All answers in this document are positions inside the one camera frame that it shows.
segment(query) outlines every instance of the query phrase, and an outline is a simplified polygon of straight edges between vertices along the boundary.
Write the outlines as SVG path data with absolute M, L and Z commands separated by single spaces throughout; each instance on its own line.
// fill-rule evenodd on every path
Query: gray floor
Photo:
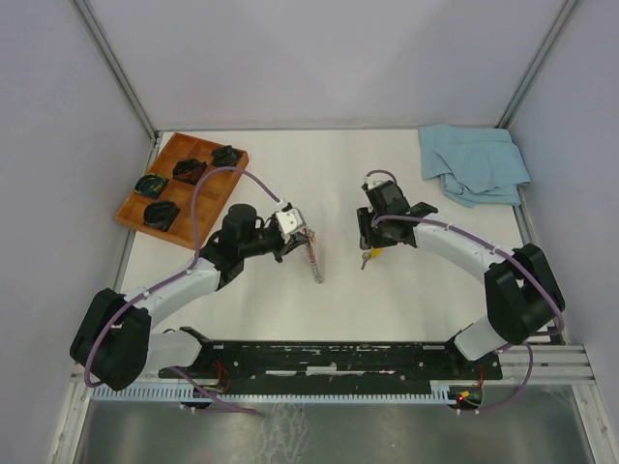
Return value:
M 487 404 L 510 392 L 486 388 Z M 593 463 L 570 388 L 507 408 L 256 404 L 265 414 L 193 415 L 172 404 L 93 402 L 76 463 Z

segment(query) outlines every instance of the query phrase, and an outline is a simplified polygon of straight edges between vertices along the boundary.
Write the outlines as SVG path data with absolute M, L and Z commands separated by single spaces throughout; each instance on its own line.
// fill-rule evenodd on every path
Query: wooden organizer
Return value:
M 202 175 L 204 176 L 206 173 L 216 169 L 211 166 L 213 161 L 211 153 L 216 148 L 223 146 L 220 143 L 202 140 L 181 133 L 172 135 L 172 138 L 165 144 L 162 152 L 159 153 L 155 162 L 148 169 L 149 174 L 158 174 L 168 180 L 159 198 L 154 200 L 133 192 L 116 214 L 116 218 L 131 229 L 139 230 L 181 247 L 193 249 L 191 218 L 193 185 L 172 179 L 172 169 L 180 160 L 196 158 L 200 161 L 206 161 L 208 164 L 205 173 Z M 245 169 L 248 162 L 250 162 L 247 152 L 236 147 L 235 150 L 242 152 L 241 159 L 239 159 L 236 167 Z M 206 184 L 202 187 L 197 197 L 195 209 L 201 244 L 204 244 L 209 232 L 211 232 L 213 224 L 215 224 L 240 177 L 241 173 L 239 172 L 220 172 L 206 181 Z M 171 200 L 181 210 L 167 232 L 144 224 L 144 210 L 146 207 L 161 200 Z

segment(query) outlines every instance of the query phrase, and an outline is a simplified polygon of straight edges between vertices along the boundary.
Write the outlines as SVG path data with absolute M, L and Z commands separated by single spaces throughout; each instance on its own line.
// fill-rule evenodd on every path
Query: orange object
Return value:
M 211 152 L 223 146 L 220 143 L 202 140 L 181 133 L 172 135 L 172 138 L 165 144 L 162 152 L 159 153 L 155 162 L 148 169 L 149 174 L 158 174 L 165 179 L 169 179 L 159 198 L 153 200 L 137 193 L 132 193 L 116 214 L 116 219 L 133 230 L 139 230 L 158 239 L 193 249 L 191 219 L 193 186 L 172 179 L 172 170 L 178 161 L 195 158 L 200 161 L 206 161 L 208 168 L 205 173 L 210 172 L 216 169 L 211 166 L 213 161 Z M 250 162 L 248 154 L 246 151 L 237 150 L 242 152 L 242 156 L 236 167 L 245 169 Z M 240 177 L 241 173 L 239 172 L 223 171 L 206 181 L 206 184 L 202 187 L 196 202 L 197 229 L 201 244 L 204 244 L 204 241 L 211 232 L 213 224 L 215 224 Z M 176 203 L 177 208 L 181 210 L 167 232 L 162 232 L 159 229 L 144 224 L 144 209 L 149 204 L 162 200 L 173 201 Z

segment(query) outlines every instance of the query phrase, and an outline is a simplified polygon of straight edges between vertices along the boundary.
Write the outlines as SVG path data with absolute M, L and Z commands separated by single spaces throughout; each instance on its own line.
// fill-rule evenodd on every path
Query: blue towel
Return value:
M 438 125 L 419 135 L 422 177 L 440 177 L 443 192 L 457 203 L 520 204 L 517 186 L 531 179 L 506 130 Z

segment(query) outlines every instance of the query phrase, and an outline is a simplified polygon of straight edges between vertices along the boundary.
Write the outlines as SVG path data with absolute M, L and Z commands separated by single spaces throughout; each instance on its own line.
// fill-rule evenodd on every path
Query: yellow object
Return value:
M 375 257 L 377 257 L 380 253 L 383 252 L 383 249 L 385 248 L 372 248 L 369 257 L 371 259 L 374 259 Z

